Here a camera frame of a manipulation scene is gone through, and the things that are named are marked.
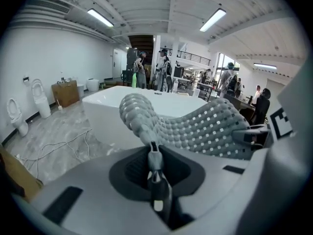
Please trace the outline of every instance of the white bathtub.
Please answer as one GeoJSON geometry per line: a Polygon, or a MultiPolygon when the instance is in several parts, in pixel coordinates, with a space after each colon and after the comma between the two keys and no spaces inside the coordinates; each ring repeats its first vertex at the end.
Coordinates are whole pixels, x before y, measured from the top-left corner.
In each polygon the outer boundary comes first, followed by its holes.
{"type": "Polygon", "coordinates": [[[114,143],[122,149],[143,145],[119,116],[121,100],[131,93],[146,96],[151,101],[155,112],[164,118],[182,117],[206,104],[204,100],[192,96],[114,86],[83,99],[85,113],[98,141],[107,144],[114,143]]]}

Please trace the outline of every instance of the cardboard box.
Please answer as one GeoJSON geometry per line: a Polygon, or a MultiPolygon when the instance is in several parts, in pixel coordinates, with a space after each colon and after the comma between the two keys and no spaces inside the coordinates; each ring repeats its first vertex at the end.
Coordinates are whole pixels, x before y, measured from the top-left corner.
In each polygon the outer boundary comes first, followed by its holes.
{"type": "Polygon", "coordinates": [[[79,101],[76,81],[54,84],[51,88],[56,104],[58,104],[58,100],[62,107],[67,107],[79,101]]]}

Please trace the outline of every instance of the ceiling light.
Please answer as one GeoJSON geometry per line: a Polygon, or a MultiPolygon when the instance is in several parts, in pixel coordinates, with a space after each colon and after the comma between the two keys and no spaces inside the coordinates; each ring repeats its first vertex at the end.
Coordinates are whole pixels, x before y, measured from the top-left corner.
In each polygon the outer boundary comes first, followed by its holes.
{"type": "Polygon", "coordinates": [[[254,65],[257,67],[270,68],[270,69],[275,69],[275,70],[277,69],[277,67],[274,65],[264,65],[264,64],[256,64],[256,63],[254,63],[254,65]]]}
{"type": "Polygon", "coordinates": [[[205,32],[215,24],[219,19],[226,15],[226,11],[222,9],[218,9],[210,18],[209,20],[201,27],[200,31],[205,32]]]}
{"type": "Polygon", "coordinates": [[[110,23],[107,19],[105,19],[103,16],[101,16],[98,12],[96,12],[94,9],[91,9],[88,11],[89,14],[94,16],[96,19],[103,22],[107,27],[113,27],[113,24],[110,23]]]}

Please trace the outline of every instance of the white ceiling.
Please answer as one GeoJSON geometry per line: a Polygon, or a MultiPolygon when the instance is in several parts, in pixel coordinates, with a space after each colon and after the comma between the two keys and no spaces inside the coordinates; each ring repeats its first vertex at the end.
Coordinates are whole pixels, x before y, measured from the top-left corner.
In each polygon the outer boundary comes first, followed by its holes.
{"type": "Polygon", "coordinates": [[[305,34],[283,0],[53,1],[70,8],[62,20],[79,25],[77,31],[86,34],[89,31],[109,42],[126,45],[128,35],[134,34],[176,35],[209,45],[250,68],[253,62],[276,63],[278,73],[289,77],[296,74],[309,49],[305,34]],[[91,8],[110,20],[114,27],[107,28],[87,14],[91,8]],[[227,14],[206,32],[200,32],[200,27],[218,8],[227,14]]]}

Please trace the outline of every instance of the air vent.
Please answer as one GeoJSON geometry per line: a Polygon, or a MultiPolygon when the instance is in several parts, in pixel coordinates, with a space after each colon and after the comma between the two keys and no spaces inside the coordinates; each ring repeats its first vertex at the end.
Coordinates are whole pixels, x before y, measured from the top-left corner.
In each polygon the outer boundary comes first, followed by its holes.
{"type": "Polygon", "coordinates": [[[62,14],[67,14],[70,10],[70,8],[67,8],[67,7],[59,5],[55,2],[50,2],[47,0],[28,0],[26,2],[26,6],[43,7],[43,8],[47,8],[49,10],[52,10],[54,12],[61,12],[62,14]]]}

